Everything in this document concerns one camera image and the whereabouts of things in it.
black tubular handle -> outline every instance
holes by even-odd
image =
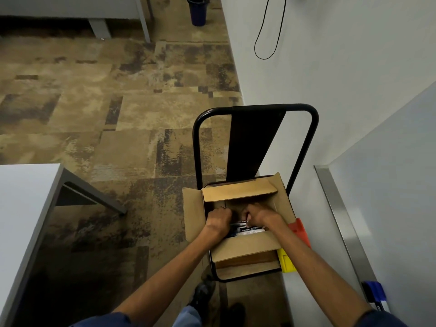
[[[218,115],[234,115],[241,112],[254,112],[254,111],[271,111],[271,112],[287,112],[287,111],[307,111],[312,116],[309,130],[307,131],[306,138],[302,144],[297,161],[295,162],[294,169],[292,170],[291,177],[286,192],[289,196],[292,186],[294,185],[297,174],[301,168],[304,157],[312,142],[315,131],[317,130],[319,116],[318,111],[308,104],[267,104],[267,105],[246,105],[239,107],[223,107],[213,108],[204,111],[197,117],[192,129],[192,142],[193,142],[193,158],[195,163],[195,175],[197,177],[197,189],[203,188],[203,178],[201,173],[201,156],[200,156],[200,126],[208,118]]]

pant leg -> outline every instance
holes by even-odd
[[[196,309],[186,306],[177,316],[173,327],[201,327],[201,318]]]

person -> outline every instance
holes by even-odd
[[[209,212],[206,224],[197,238],[112,313],[88,318],[73,326],[154,325],[203,256],[227,235],[231,217],[232,211],[228,208],[218,208]],[[405,326],[395,316],[373,310],[329,264],[290,231],[283,218],[275,211],[259,203],[250,204],[244,209],[242,219],[248,220],[248,226],[265,226],[275,235],[315,301],[334,326]],[[214,288],[215,282],[212,280],[206,279],[200,283],[173,327],[200,327],[207,315],[208,303]],[[231,308],[228,314],[224,315],[226,321],[222,321],[221,325],[242,327],[245,312],[241,306],[236,304]]]

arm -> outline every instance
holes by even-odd
[[[113,312],[126,314],[133,323],[154,325],[207,251],[227,235],[231,217],[230,209],[209,212],[199,236]]]
[[[273,232],[291,259],[315,301],[336,327],[352,327],[372,308],[316,252],[302,242],[276,212],[250,204],[243,219]]]

cardboard box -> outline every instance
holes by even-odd
[[[203,229],[207,214],[217,207],[233,211],[232,222],[241,220],[241,212],[249,203],[263,203],[278,212],[287,224],[295,222],[295,214],[279,173],[237,183],[206,186],[201,191],[183,188],[185,235],[192,242]],[[279,269],[275,251],[281,245],[271,231],[223,239],[211,250],[217,275],[226,280]]]

